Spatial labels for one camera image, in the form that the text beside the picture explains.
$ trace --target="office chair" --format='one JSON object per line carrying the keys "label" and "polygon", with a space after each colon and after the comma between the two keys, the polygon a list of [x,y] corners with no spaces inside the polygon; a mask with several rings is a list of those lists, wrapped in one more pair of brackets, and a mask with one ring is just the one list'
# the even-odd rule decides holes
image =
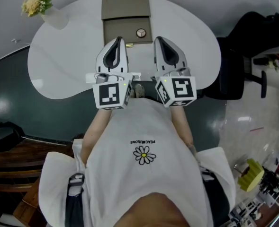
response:
{"label": "office chair", "polygon": [[264,17],[256,12],[246,13],[226,38],[217,38],[221,50],[221,68],[215,82],[203,94],[223,100],[243,96],[244,80],[261,84],[261,97],[267,94],[267,75],[261,78],[244,72],[243,57],[251,58],[279,46],[279,14]]}
{"label": "office chair", "polygon": [[215,99],[237,100],[243,96],[244,80],[261,84],[261,97],[267,94],[267,75],[261,72],[261,78],[244,72],[243,56],[229,48],[226,38],[217,38],[221,51],[220,72],[212,85],[203,90],[203,94]]}

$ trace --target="backpack strap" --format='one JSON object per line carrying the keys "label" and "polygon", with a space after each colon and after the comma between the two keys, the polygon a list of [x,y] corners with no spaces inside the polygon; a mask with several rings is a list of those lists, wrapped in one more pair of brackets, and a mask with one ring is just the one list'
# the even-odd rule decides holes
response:
{"label": "backpack strap", "polygon": [[203,184],[210,202],[214,227],[221,226],[223,223],[229,220],[229,200],[224,192],[223,187],[213,172],[204,169],[201,171],[201,173]]}
{"label": "backpack strap", "polygon": [[76,173],[69,178],[65,201],[65,227],[84,227],[82,207],[82,185],[84,174]]}

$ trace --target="beige box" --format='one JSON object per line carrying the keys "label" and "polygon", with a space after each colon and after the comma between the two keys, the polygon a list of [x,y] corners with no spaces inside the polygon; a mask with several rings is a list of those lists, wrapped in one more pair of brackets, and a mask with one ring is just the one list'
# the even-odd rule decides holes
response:
{"label": "beige box", "polygon": [[[152,43],[149,0],[102,0],[104,45],[118,36],[134,44]],[[144,29],[143,38],[137,36],[138,29]]]}

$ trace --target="flower vase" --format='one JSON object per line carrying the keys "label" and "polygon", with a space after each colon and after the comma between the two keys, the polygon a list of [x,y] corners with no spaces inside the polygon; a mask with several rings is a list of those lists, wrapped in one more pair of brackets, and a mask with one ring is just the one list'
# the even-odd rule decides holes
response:
{"label": "flower vase", "polygon": [[45,14],[40,13],[40,16],[47,24],[55,29],[63,29],[69,22],[68,16],[54,6],[47,9]]}

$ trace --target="daisy logo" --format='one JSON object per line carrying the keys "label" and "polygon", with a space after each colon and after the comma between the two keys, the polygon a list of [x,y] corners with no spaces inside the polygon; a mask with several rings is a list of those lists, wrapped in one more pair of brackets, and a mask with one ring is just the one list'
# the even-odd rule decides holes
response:
{"label": "daisy logo", "polygon": [[149,151],[150,148],[148,146],[145,148],[143,148],[143,146],[136,147],[135,151],[133,152],[133,154],[136,156],[135,160],[138,161],[140,165],[145,163],[149,164],[150,162],[154,161],[156,155],[150,154]]}

